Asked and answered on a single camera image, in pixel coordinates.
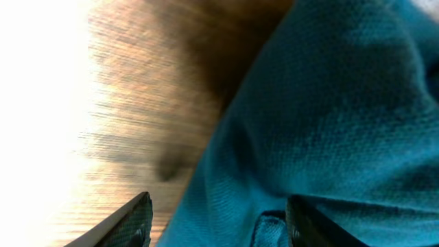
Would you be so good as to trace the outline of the blue t-shirt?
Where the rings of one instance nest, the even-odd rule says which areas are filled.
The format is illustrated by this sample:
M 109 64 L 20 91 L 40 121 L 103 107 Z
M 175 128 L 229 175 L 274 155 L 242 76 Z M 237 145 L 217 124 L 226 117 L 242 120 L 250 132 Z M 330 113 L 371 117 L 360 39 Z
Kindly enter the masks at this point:
M 297 1 L 159 246 L 290 246 L 287 201 L 367 246 L 438 245 L 437 1 Z

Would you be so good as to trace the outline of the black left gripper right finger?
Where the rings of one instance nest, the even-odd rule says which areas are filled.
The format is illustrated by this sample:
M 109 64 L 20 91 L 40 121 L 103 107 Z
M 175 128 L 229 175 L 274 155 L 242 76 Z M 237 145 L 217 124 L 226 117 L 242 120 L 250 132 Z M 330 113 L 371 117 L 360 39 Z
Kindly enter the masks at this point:
M 300 196 L 288 199 L 285 216 L 290 246 L 367 247 Z

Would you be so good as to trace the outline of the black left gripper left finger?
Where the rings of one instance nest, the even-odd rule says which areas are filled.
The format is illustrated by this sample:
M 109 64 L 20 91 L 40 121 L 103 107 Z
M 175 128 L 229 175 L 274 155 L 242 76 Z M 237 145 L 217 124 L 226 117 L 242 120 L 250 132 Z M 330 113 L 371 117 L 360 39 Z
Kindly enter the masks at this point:
M 152 200 L 144 191 L 65 247 L 149 247 L 152 220 Z

